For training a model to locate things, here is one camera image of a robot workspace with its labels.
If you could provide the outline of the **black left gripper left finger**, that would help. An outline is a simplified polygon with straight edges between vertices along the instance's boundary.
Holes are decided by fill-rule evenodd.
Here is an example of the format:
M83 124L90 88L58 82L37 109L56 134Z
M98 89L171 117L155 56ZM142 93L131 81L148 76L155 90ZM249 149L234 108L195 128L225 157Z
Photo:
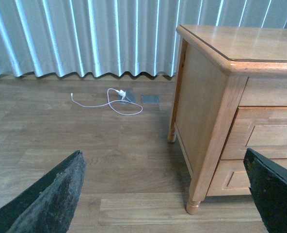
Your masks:
M86 162L75 151L0 208L0 233L65 233L80 199Z

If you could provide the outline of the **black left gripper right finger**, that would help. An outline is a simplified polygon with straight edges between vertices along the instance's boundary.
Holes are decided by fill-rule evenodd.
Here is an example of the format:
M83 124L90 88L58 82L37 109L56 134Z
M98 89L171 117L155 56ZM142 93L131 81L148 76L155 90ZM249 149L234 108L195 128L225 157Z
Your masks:
M270 233L287 233L287 169L248 148L243 160L250 192Z

